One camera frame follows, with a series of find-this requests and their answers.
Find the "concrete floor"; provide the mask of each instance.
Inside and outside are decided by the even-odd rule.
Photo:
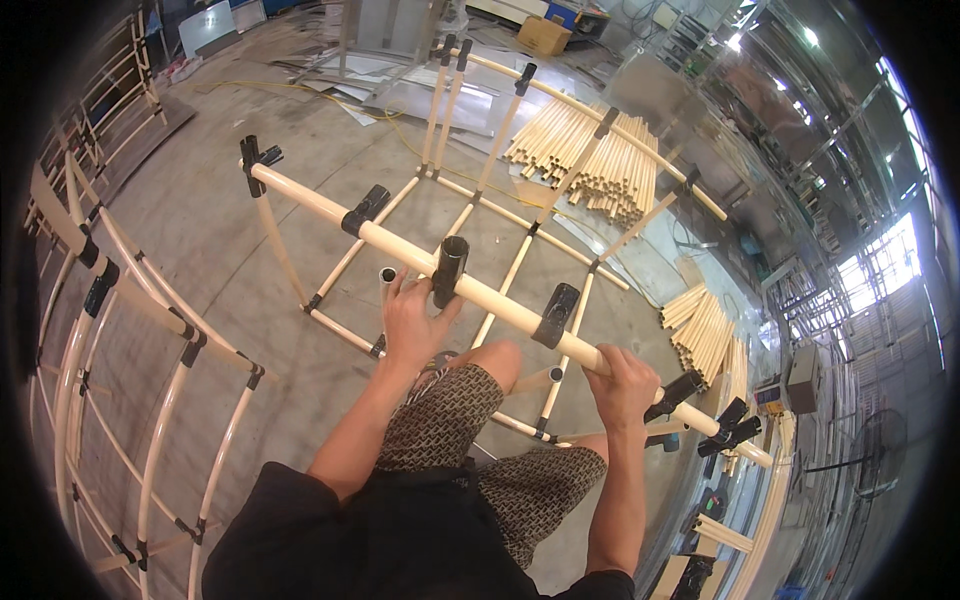
[[[245,52],[255,49],[271,54],[276,50],[279,55],[291,47],[308,45],[306,37],[283,19],[270,21],[208,60],[195,77],[199,81],[233,79],[231,73],[242,70],[245,64]],[[266,44],[276,48],[265,49]],[[370,356],[298,310],[237,169],[238,142],[255,133],[261,149],[279,144],[285,158],[275,167],[278,171],[340,204],[353,206],[374,183],[396,193],[414,175],[420,159],[404,146],[399,133],[419,148],[425,123],[400,117],[395,120],[396,130],[387,121],[361,127],[333,102],[309,94],[292,97],[285,88],[223,85],[201,93],[188,79],[167,93],[198,114],[147,159],[110,211],[212,326],[281,377],[280,383],[260,385],[236,432],[210,518],[229,522],[243,505],[263,463],[280,461],[293,468],[306,468],[328,432],[364,388],[374,366]],[[447,148],[444,162],[450,169],[474,177],[482,167],[455,145]],[[472,186],[469,180],[451,178],[468,188]],[[492,184],[515,193],[505,163],[495,166]],[[526,218],[536,212],[493,190],[488,190],[487,197]],[[278,194],[273,194],[271,201],[293,263],[308,292],[312,292],[353,238]],[[424,181],[384,226],[432,252],[466,203],[466,198]],[[588,253],[564,229],[549,223],[544,227]],[[471,244],[468,272],[493,288],[499,287],[525,231],[479,207],[461,233]],[[120,262],[102,227],[94,229],[94,239]],[[371,341],[379,333],[376,272],[384,265],[398,266],[385,254],[364,248],[321,305],[327,315]],[[540,312],[558,282],[582,288],[586,273],[573,258],[536,241],[509,296]],[[55,274],[55,268],[48,271],[47,289]],[[59,363],[70,324],[90,281],[89,273],[81,268],[74,269],[68,279],[51,322],[44,362]],[[466,306],[445,345],[459,351],[468,349],[483,317],[477,306]],[[657,370],[664,382],[681,374],[676,353],[658,325],[654,308],[640,294],[623,292],[602,277],[594,282],[580,335],[591,343],[631,348]],[[496,322],[488,339],[502,338],[520,344],[524,374],[559,360],[557,352]],[[123,302],[106,325],[91,380],[112,390],[112,396],[100,395],[97,400],[139,468],[143,468],[156,414],[181,347],[179,338]],[[156,491],[189,524],[196,519],[217,447],[246,380],[244,374],[201,352],[175,410]],[[544,398],[545,392],[511,397],[504,402],[503,411],[534,422]],[[39,413],[36,423],[38,459],[43,468],[50,469],[49,429]],[[601,428],[579,368],[567,372],[549,428],[557,433]],[[84,481],[97,490],[93,500],[107,520],[127,544],[132,544],[139,486],[89,410],[84,414],[83,435]],[[496,456],[516,454],[534,445],[493,423],[484,428],[478,442]],[[648,538],[653,537],[671,507],[665,491],[678,470],[674,456],[658,448],[646,453]],[[599,492],[597,486],[540,545],[528,572],[541,593],[561,591],[583,574],[588,525]],[[208,535],[204,559],[222,531],[220,528]],[[162,540],[177,532],[154,507],[150,539]],[[84,539],[91,559],[107,555],[89,528],[84,528]],[[183,597],[189,552],[184,544],[151,558],[154,598]],[[139,597],[118,571],[102,581],[117,597]]]

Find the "hand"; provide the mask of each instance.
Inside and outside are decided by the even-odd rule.
[[[645,432],[643,414],[654,402],[660,378],[627,349],[610,344],[597,349],[610,363],[612,374],[607,377],[584,367],[584,375],[607,433]]]
[[[466,301],[455,296],[439,315],[431,319],[426,314],[426,301],[433,289],[433,281],[424,277],[400,289],[407,272],[406,267],[400,269],[387,290],[383,306],[387,334],[387,357],[384,360],[412,376],[440,351],[440,343]]]

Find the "leg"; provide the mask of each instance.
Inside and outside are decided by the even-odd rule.
[[[380,470],[459,467],[470,443],[503,401],[519,373],[511,342],[457,356],[432,373],[417,397],[396,409],[376,461]]]
[[[587,436],[570,448],[536,448],[480,469],[479,490],[497,516],[503,545],[521,568],[537,544],[560,526],[607,472],[607,437]]]
[[[497,340],[474,348],[457,356],[447,366],[451,369],[463,365],[477,365],[488,372],[500,385],[503,392],[514,387],[520,376],[520,347],[510,340]]]

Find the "sandal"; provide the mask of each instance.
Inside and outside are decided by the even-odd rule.
[[[417,377],[414,379],[414,387],[410,389],[410,396],[416,394],[423,384],[425,384],[429,379],[424,379],[420,381],[420,378],[429,372],[436,372],[446,366],[446,363],[450,361],[451,358],[456,358],[460,356],[459,352],[454,352],[453,350],[444,350],[442,352],[437,352],[433,358],[431,358],[426,365],[423,366],[423,369],[417,373]]]

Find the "patterned shorts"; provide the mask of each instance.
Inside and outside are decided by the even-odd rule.
[[[482,367],[467,364],[434,372],[394,413],[376,468],[460,467],[502,401],[499,384]],[[477,487],[496,513],[507,551],[527,568],[537,544],[606,472],[603,458],[589,448],[535,448],[480,467]]]

